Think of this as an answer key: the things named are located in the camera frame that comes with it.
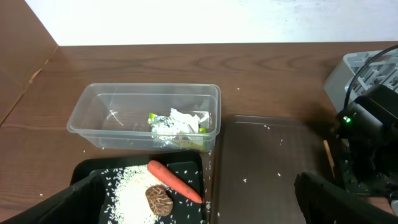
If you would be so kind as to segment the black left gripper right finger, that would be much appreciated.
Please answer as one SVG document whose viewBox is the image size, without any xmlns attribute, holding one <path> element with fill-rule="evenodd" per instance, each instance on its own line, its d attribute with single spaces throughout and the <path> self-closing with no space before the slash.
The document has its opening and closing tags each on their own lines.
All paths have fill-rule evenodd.
<svg viewBox="0 0 398 224">
<path fill-rule="evenodd" d="M 298 174 L 294 187 L 297 203 L 307 223 L 397 224 L 397 216 L 313 173 Z"/>
</svg>

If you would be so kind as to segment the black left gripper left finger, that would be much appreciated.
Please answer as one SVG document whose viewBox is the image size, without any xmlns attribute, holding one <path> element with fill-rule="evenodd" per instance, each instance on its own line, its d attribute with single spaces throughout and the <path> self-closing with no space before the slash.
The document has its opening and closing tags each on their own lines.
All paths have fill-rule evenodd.
<svg viewBox="0 0 398 224">
<path fill-rule="evenodd" d="M 98 223 L 105 199 L 101 177 L 86 177 L 61 192 L 11 217 L 3 224 Z"/>
</svg>

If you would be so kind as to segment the orange carrot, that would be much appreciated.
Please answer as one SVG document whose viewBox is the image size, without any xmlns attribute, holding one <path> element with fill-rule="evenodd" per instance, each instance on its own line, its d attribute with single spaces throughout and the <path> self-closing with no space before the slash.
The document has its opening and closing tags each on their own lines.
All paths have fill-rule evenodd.
<svg viewBox="0 0 398 224">
<path fill-rule="evenodd" d="M 202 197 L 196 191 L 169 171 L 168 168 L 160 162 L 151 160 L 147 164 L 147 170 L 162 183 L 174 189 L 192 202 L 203 203 Z"/>
</svg>

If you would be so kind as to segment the yellow green snack wrapper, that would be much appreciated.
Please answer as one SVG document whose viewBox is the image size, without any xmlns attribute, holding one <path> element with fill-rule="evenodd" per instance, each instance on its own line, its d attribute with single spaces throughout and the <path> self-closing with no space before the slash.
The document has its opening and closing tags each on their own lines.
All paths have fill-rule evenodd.
<svg viewBox="0 0 398 224">
<path fill-rule="evenodd" d="M 152 134 L 155 147 L 172 147 L 181 149 L 204 150 L 203 137 L 194 134 Z"/>
</svg>

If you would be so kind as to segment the white napkin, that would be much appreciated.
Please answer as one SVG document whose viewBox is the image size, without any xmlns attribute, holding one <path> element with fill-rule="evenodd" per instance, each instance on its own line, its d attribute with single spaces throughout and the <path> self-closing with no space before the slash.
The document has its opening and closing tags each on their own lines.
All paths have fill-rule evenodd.
<svg viewBox="0 0 398 224">
<path fill-rule="evenodd" d="M 169 116 L 149 114 L 147 123 L 152 134 L 204 134 L 207 128 L 201 126 L 198 115 L 181 113 L 171 108 Z"/>
</svg>

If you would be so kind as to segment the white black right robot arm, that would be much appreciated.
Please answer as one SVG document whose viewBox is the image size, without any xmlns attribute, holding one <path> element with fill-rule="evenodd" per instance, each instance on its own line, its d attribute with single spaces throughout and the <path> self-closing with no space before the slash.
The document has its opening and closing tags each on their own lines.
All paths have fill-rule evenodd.
<svg viewBox="0 0 398 224">
<path fill-rule="evenodd" d="M 376 85 L 338 113 L 338 137 L 347 140 L 336 161 L 349 193 L 397 200 L 397 93 Z"/>
</svg>

